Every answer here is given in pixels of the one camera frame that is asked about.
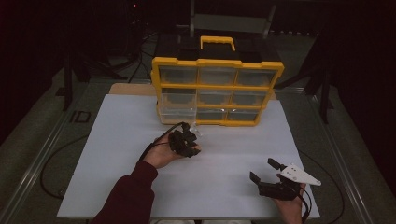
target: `white table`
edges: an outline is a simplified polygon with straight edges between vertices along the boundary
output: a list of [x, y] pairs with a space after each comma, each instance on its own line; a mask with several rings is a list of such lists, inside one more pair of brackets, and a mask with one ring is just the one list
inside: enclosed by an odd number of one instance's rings
[[[169, 126], [157, 117], [155, 96], [107, 95], [70, 181], [58, 217], [94, 217], [116, 181], [129, 175], [143, 150]], [[278, 217], [259, 196], [249, 172], [275, 183], [268, 158], [304, 169], [279, 101], [272, 100], [255, 127], [199, 126], [202, 152], [159, 170], [151, 216], [180, 219]], [[310, 217], [319, 217], [313, 199]]]

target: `clear plastic drawer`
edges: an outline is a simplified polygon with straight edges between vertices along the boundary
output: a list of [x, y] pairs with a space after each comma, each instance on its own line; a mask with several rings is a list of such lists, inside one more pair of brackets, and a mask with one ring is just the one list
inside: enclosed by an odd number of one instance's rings
[[229, 109], [228, 120], [254, 121], [259, 115], [258, 109]]
[[224, 120], [227, 114], [226, 109], [198, 108], [197, 119], [200, 120]]
[[227, 105], [232, 91], [198, 90], [198, 103], [202, 105]]
[[201, 67], [200, 83], [213, 85], [233, 85], [236, 69], [233, 67]]
[[268, 91], [234, 91], [233, 105], [262, 105]]
[[237, 85], [270, 86], [276, 70], [270, 69], [239, 69]]
[[161, 100], [163, 107], [196, 107], [196, 89], [163, 88]]
[[181, 121], [193, 124], [196, 117], [196, 108], [167, 108], [160, 107], [159, 114], [161, 123], [176, 124]]
[[187, 66], [159, 66], [162, 83], [195, 84], [197, 67]]

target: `yellow storage organizer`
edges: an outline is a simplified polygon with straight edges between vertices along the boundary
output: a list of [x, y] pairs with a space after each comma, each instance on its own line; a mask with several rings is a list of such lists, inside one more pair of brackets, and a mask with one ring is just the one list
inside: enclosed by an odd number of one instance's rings
[[283, 69], [262, 39], [161, 35], [151, 71], [161, 122], [254, 126]]

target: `red sleeve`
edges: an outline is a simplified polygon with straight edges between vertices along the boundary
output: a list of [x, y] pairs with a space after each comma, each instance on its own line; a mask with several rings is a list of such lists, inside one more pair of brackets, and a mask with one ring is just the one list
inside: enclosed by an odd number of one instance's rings
[[117, 181], [91, 224], [148, 224], [154, 201], [151, 184], [157, 175], [157, 170], [152, 165], [139, 161], [131, 175], [123, 176]]

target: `black cable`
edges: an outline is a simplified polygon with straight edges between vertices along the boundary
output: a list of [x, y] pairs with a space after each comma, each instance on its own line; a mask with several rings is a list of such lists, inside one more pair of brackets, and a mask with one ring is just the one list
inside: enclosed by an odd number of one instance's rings
[[338, 192], [340, 193], [340, 197], [341, 197], [341, 202], [342, 202], [342, 209], [340, 214], [338, 215], [338, 217], [336, 217], [333, 221], [329, 222], [328, 224], [332, 224], [334, 222], [336, 222], [338, 219], [340, 219], [340, 217], [344, 214], [344, 210], [345, 210], [345, 200], [344, 200], [344, 195], [341, 191], [341, 188], [338, 186], [337, 182], [335, 181], [335, 179], [332, 177], [332, 175], [323, 168], [323, 166], [321, 166], [317, 161], [315, 161], [313, 158], [311, 158], [310, 156], [308, 156], [306, 153], [304, 153], [303, 151], [301, 151], [300, 149], [297, 149], [299, 152], [301, 152], [303, 155], [305, 155], [308, 159], [310, 159], [311, 161], [313, 161], [314, 163], [317, 164], [318, 167], [320, 167], [328, 176], [329, 178], [332, 180], [332, 182], [334, 183], [334, 185], [337, 187]]
[[126, 61], [124, 63], [111, 65], [108, 68], [113, 70], [113, 71], [119, 72], [119, 71], [124, 70], [124, 69], [128, 68], [129, 66], [131, 66], [133, 63], [136, 62], [136, 60], [137, 60], [137, 57], [136, 58], [130, 58], [130, 59], [128, 59], [128, 61]]
[[142, 65], [143, 65], [143, 69], [145, 69], [145, 71], [146, 71], [146, 78], [151, 80], [151, 75], [149, 73], [148, 67], [143, 62], [142, 62]]
[[150, 39], [148, 39], [148, 40], [146, 40], [146, 42], [157, 43], [157, 40], [150, 40]]
[[108, 68], [107, 66], [104, 66], [102, 63], [97, 62], [96, 60], [93, 60], [89, 56], [85, 55], [82, 52], [77, 52], [78, 56], [84, 60], [87, 64], [89, 64], [91, 67], [99, 69], [109, 75], [110, 77], [113, 77], [114, 79], [126, 79], [126, 77], [122, 77], [119, 74], [115, 73], [113, 70]]
[[164, 132], [160, 137], [156, 138], [151, 144], [148, 145], [148, 147], [146, 147], [146, 149], [143, 151], [142, 155], [140, 156], [139, 160], [142, 161], [143, 159], [145, 159], [146, 155], [148, 154], [148, 152], [156, 146], [156, 144], [158, 143], [158, 141], [160, 141], [164, 136], [166, 136], [168, 133], [172, 132], [176, 127], [180, 126], [181, 124], [183, 124], [184, 122], [179, 122], [177, 124], [175, 124], [174, 126], [172, 126], [170, 129], [168, 129], [166, 132]]
[[140, 66], [143, 64], [143, 55], [142, 55], [142, 46], [143, 46], [143, 44], [147, 41], [147, 40], [149, 40], [152, 36], [154, 36], [154, 35], [157, 35], [158, 33], [157, 32], [154, 32], [154, 33], [152, 33], [152, 34], [150, 34], [150, 35], [147, 35], [146, 37], [144, 37], [143, 39], [142, 39], [142, 42], [139, 44], [139, 50], [140, 50], [140, 52], [139, 52], [139, 65], [136, 67], [136, 69], [134, 70], [134, 72], [132, 73], [132, 75], [129, 77], [129, 79], [128, 79], [128, 83], [131, 83], [131, 81], [132, 81], [132, 79], [134, 78], [134, 76], [136, 75], [136, 73], [137, 73], [137, 71], [139, 70], [139, 68], [140, 68]]
[[306, 193], [306, 195], [308, 195], [308, 198], [309, 198], [309, 206], [308, 206], [308, 203], [307, 203], [306, 200], [303, 198], [303, 196], [300, 194], [300, 192], [295, 191], [294, 188], [292, 188], [291, 186], [285, 185], [285, 187], [287, 187], [288, 189], [290, 189], [291, 191], [293, 191], [293, 192], [295, 193], [296, 197], [298, 197], [298, 198], [301, 200], [301, 202], [304, 204], [304, 206], [305, 206], [305, 212], [304, 212], [304, 214], [303, 214], [303, 216], [302, 216], [302, 222], [305, 223], [306, 220], [307, 220], [308, 217], [309, 217], [309, 214], [311, 213], [311, 208], [312, 208], [311, 197], [310, 197], [309, 194], [305, 191], [305, 189], [300, 188], [300, 189], [303, 190], [303, 192]]
[[157, 144], [152, 145], [152, 147], [156, 147], [156, 146], [160, 146], [160, 145], [165, 145], [165, 144], [169, 144], [169, 142], [157, 143]]
[[148, 56], [151, 57], [151, 58], [154, 57], [154, 55], [152, 55], [152, 54], [150, 54], [150, 53], [147, 53], [147, 52], [145, 52], [145, 51], [143, 51], [143, 50], [141, 50], [141, 52], [144, 53], [144, 54], [146, 54], [146, 55], [148, 55]]
[[50, 162], [50, 160], [51, 160], [58, 152], [62, 151], [62, 150], [65, 149], [66, 147], [69, 147], [69, 146], [75, 144], [76, 142], [78, 142], [78, 141], [80, 141], [80, 140], [86, 138], [86, 137], [88, 137], [88, 134], [87, 134], [87, 135], [84, 135], [84, 136], [82, 136], [82, 137], [80, 137], [80, 138], [78, 138], [78, 139], [76, 139], [76, 140], [73, 140], [73, 141], [71, 141], [71, 142], [65, 144], [65, 145], [62, 146], [62, 147], [59, 147], [57, 150], [55, 150], [54, 152], [52, 152], [52, 154], [51, 154], [51, 155], [49, 156], [49, 158], [47, 159], [46, 163], [44, 163], [43, 169], [42, 169], [41, 172], [40, 172], [40, 186], [41, 186], [41, 188], [44, 190], [44, 192], [46, 192], [49, 196], [51, 196], [51, 197], [53, 197], [53, 198], [56, 198], [56, 199], [63, 199], [63, 198], [64, 198], [64, 196], [62, 196], [62, 195], [57, 195], [57, 194], [51, 193], [51, 192], [46, 188], [46, 186], [44, 185], [44, 178], [43, 178], [43, 176], [44, 176], [44, 172], [45, 172], [45, 170], [46, 170], [46, 167], [47, 167], [48, 163]]

